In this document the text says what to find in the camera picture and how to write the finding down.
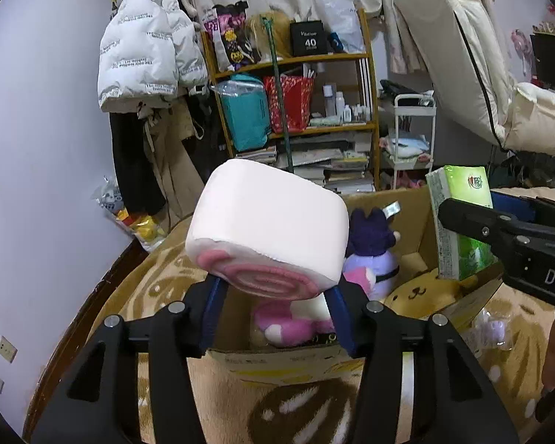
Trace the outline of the purple dark-eared plush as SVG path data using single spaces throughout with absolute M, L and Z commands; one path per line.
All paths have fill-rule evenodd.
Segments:
M 363 209 L 351 213 L 343 276 L 359 285 L 371 301 L 382 301 L 397 287 L 400 266 L 392 250 L 401 236 L 391 230 L 390 220 L 400 209 L 399 202 L 393 202 L 369 213 Z

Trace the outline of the black box marked 40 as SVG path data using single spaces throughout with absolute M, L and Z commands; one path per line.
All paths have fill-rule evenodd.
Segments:
M 294 57 L 328 53 L 327 36 L 321 20 L 290 23 L 290 49 Z

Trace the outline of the cream massage chair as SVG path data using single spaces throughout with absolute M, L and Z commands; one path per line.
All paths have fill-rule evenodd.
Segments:
M 555 93 L 517 82 L 482 0 L 394 0 L 448 115 L 512 151 L 555 156 Z

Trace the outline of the wooden shelf unit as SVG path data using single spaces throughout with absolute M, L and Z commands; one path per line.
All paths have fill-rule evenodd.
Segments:
M 245 2 L 204 17 L 202 43 L 230 157 L 276 150 L 295 167 L 314 151 L 325 175 L 359 169 L 378 187 L 379 124 L 366 13 L 351 9 L 352 38 L 320 20 L 272 11 L 247 17 Z

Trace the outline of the green pole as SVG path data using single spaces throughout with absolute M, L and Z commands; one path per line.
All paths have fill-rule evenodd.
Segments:
M 268 36 L 269 52 L 270 56 L 272 57 L 272 68 L 273 74 L 275 75 L 276 97 L 277 103 L 279 104 L 279 118 L 280 123 L 282 124 L 283 140 L 285 141 L 286 148 L 286 169 L 292 174 L 293 156 L 292 148 L 290 147 L 290 132 L 286 120 L 286 106 L 285 101 L 283 100 L 283 86 L 282 81 L 280 80 L 278 56 L 276 55 L 276 42 L 275 37 L 273 37 L 272 33 L 272 20 L 270 18 L 262 16 L 260 17 L 260 21 L 262 21 L 262 26 L 265 29 L 266 35 Z

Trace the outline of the green tissue pack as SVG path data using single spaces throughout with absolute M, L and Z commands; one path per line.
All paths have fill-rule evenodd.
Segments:
M 475 222 L 493 207 L 485 168 L 445 165 L 426 175 L 434 215 L 439 277 L 463 281 L 495 262 Z

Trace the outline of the colourful anime bag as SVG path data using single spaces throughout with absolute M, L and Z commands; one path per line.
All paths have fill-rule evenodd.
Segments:
M 228 5 L 214 5 L 203 16 L 203 27 L 214 48 L 217 67 L 221 72 L 236 71 L 260 61 L 248 38 L 246 10 L 248 3 L 239 0 Z

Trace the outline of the beige hanging coat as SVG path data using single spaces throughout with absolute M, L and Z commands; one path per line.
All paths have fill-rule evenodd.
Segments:
M 146 155 L 166 201 L 156 217 L 170 232 L 193 213 L 204 187 L 183 145 L 183 140 L 196 136 L 185 100 L 150 114 L 144 130 Z

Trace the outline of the blonde wig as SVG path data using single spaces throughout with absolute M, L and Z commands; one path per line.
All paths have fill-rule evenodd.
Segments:
M 290 58 L 293 56 L 290 46 L 290 17 L 282 10 L 271 9 L 248 17 L 246 32 L 253 50 L 262 62 L 270 61 L 269 34 L 263 21 L 269 20 L 272 24 L 272 38 L 275 44 L 277 58 Z

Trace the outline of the bagged purple plush keychain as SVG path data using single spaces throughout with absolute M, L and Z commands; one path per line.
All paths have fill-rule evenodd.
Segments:
M 461 334 L 476 358 L 487 351 L 510 351 L 513 348 L 511 315 L 483 308 Z

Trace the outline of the yellow dog plush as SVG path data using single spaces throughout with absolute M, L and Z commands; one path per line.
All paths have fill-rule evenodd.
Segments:
M 401 284 L 385 299 L 384 305 L 399 316 L 425 319 L 454 304 L 477 285 L 477 276 L 448 280 L 439 277 L 438 269 L 434 269 Z

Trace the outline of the white puffer jacket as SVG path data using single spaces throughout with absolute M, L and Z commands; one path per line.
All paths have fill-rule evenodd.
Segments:
M 98 102 L 108 113 L 172 106 L 206 84 L 192 20 L 178 0 L 122 0 L 100 42 Z

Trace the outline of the pink swirl roll pillow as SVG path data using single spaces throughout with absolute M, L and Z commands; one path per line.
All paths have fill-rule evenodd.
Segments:
M 290 172 L 234 158 L 206 182 L 185 251 L 238 290 L 300 301 L 338 284 L 348 236 L 340 196 Z

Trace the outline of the plastic bag with toys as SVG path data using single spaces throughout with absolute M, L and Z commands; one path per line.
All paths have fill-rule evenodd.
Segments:
M 115 179 L 103 178 L 103 182 L 95 190 L 92 198 L 105 212 L 107 218 L 115 222 L 125 233 L 137 239 L 147 253 L 153 252 L 164 242 L 166 233 L 151 215 L 128 211 Z

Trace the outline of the pink plush bear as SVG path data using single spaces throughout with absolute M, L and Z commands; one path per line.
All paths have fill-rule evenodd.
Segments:
M 324 294 L 298 301 L 266 300 L 252 310 L 253 329 L 275 347 L 295 347 L 335 333 Z

